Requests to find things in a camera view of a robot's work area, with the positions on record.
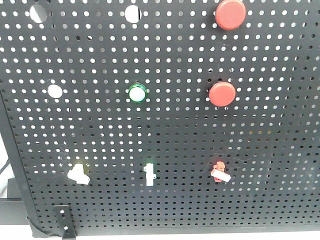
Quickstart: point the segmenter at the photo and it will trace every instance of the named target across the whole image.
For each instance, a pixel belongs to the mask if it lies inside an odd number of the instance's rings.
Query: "perforated metal panel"
[[[0,0],[10,154],[37,228],[60,234],[69,205],[81,235],[320,229],[320,1],[244,0],[232,31],[219,2]],[[146,102],[128,98],[136,81]],[[228,107],[209,101],[219,81]],[[229,183],[210,176],[218,160]],[[88,186],[67,178],[77,163]]]

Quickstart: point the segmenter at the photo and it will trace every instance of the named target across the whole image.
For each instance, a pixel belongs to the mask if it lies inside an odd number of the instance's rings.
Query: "floor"
[[[32,232],[29,226],[0,226],[0,233],[3,239],[20,239],[20,240],[32,240]],[[194,235],[166,235],[167,239],[181,239],[184,238],[189,240],[193,239],[208,239],[208,240],[257,240],[257,239],[288,239],[288,240],[301,240],[305,239],[317,239],[320,231],[309,231],[309,232],[269,232],[269,233],[225,233],[225,234],[194,234]],[[79,236],[77,240],[105,240],[106,238],[112,240],[163,240],[163,235],[124,235],[124,236]]]

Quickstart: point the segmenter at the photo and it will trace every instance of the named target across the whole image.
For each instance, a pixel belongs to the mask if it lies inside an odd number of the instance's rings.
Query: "red push button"
[[[210,89],[209,99],[217,107],[225,107],[236,98],[236,89],[229,82],[218,82]]]
[[[242,1],[224,0],[215,11],[215,20],[220,28],[233,30],[244,22],[246,15],[246,6]]]

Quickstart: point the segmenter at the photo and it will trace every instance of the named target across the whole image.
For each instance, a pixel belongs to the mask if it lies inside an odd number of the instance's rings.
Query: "wire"
[[[6,161],[6,163],[4,164],[4,166],[0,169],[0,174],[2,174],[4,172],[4,170],[9,166],[10,162],[9,159]]]

